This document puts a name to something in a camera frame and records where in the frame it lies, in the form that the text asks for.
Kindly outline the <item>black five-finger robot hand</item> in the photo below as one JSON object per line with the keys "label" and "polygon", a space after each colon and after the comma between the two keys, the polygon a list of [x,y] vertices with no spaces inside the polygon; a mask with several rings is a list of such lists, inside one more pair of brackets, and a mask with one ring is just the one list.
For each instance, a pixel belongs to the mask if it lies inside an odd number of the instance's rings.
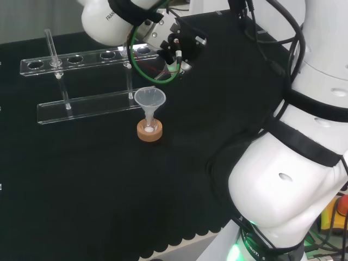
{"label": "black five-finger robot hand", "polygon": [[169,18],[167,32],[157,52],[166,62],[166,73],[181,77],[190,71],[207,44],[207,34],[190,25],[177,14],[166,14]]}

